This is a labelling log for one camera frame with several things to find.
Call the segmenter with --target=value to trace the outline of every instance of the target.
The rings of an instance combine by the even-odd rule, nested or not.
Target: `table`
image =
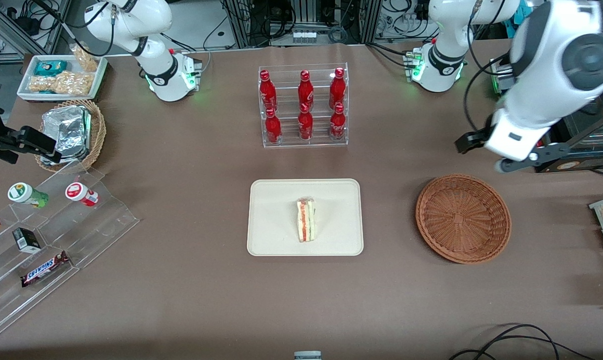
[[[508,43],[474,47],[485,63]],[[429,93],[364,46],[215,52],[212,59],[201,91],[175,103],[149,91],[131,57],[109,59],[98,103],[107,135],[95,167],[142,221],[4,331],[0,359],[262,360],[315,349],[326,360],[447,359],[512,322],[533,323],[603,359],[603,237],[588,209],[603,199],[603,177],[502,175],[487,150],[457,154],[453,142],[470,128],[462,95],[476,66],[450,91]],[[350,144],[264,149],[258,66],[331,62],[350,70]],[[487,75],[473,85],[478,124],[493,109],[491,91]],[[17,100],[9,125],[36,126],[51,107]],[[418,232],[418,194],[450,173],[485,180],[510,209],[511,240],[491,262],[449,262]],[[31,155],[0,162],[0,209],[10,184],[48,175]],[[249,255],[251,184],[287,178],[359,182],[361,255]],[[550,359],[552,351],[511,340],[492,353]]]

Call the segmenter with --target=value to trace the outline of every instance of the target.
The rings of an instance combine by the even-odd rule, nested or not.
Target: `coca-cola bottle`
[[[311,84],[311,73],[308,70],[302,70],[299,77],[299,88],[297,88],[297,94],[299,95],[299,104],[307,104],[310,110],[313,109],[313,84]]]
[[[335,77],[333,82],[330,84],[330,98],[328,105],[331,109],[335,109],[335,104],[342,103],[344,101],[344,94],[346,93],[346,82],[344,80],[344,69],[338,67],[335,69]]]
[[[340,141],[344,137],[346,116],[344,116],[344,105],[341,102],[335,104],[335,112],[330,117],[330,129],[328,135],[332,141]]]
[[[303,141],[309,141],[313,137],[313,116],[308,104],[299,104],[299,137]]]
[[[282,143],[282,124],[275,116],[275,109],[272,107],[265,110],[265,134],[270,144]]]
[[[259,94],[261,95],[263,106],[268,109],[272,108],[277,111],[277,92],[275,84],[270,80],[268,70],[261,70],[259,73]]]

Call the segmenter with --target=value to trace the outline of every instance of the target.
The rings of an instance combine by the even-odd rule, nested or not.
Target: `white tray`
[[[48,62],[52,60],[66,60],[68,66],[66,70],[83,73],[84,69],[80,66],[80,63],[75,59],[75,55],[34,55],[32,60],[28,64],[28,68],[23,74],[19,89],[17,89],[17,96],[27,101],[68,101],[68,100],[91,100],[94,99],[98,94],[104,73],[108,65],[108,60],[105,57],[101,57],[97,63],[97,70],[95,71],[95,80],[90,87],[88,95],[71,95],[68,93],[39,93],[32,92],[28,89],[31,76],[35,73],[35,68],[39,62]]]
[[[297,199],[315,200],[317,239],[300,243]],[[356,256],[364,250],[359,183],[352,178],[257,180],[250,187],[253,256]]]

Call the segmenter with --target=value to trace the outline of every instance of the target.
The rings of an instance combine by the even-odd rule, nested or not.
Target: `empty wicker basket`
[[[416,206],[425,242],[439,255],[460,264],[488,262],[506,247],[511,218],[500,194],[479,178],[461,173],[426,185]]]
[[[104,121],[104,116],[102,115],[100,108],[95,105],[91,100],[69,100],[64,101],[61,104],[55,106],[55,109],[68,107],[70,105],[84,105],[91,114],[90,118],[90,153],[87,155],[84,160],[82,160],[81,164],[84,168],[89,168],[93,163],[95,163],[100,156],[102,146],[104,145],[104,139],[106,137],[106,123]],[[39,131],[44,130],[43,123],[39,126]],[[52,171],[56,173],[61,170],[66,164],[59,164],[53,166],[47,166],[43,164],[39,155],[34,156],[37,164],[43,169],[48,171]]]

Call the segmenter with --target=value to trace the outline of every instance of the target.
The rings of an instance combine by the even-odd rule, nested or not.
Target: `snickers bar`
[[[28,285],[34,284],[35,282],[37,282],[37,280],[43,278],[48,273],[54,271],[60,265],[70,262],[70,260],[71,259],[68,256],[66,256],[66,251],[62,251],[61,253],[58,253],[52,259],[39,265],[39,267],[34,269],[33,271],[30,271],[28,273],[28,275],[21,276],[22,288],[25,288]]]

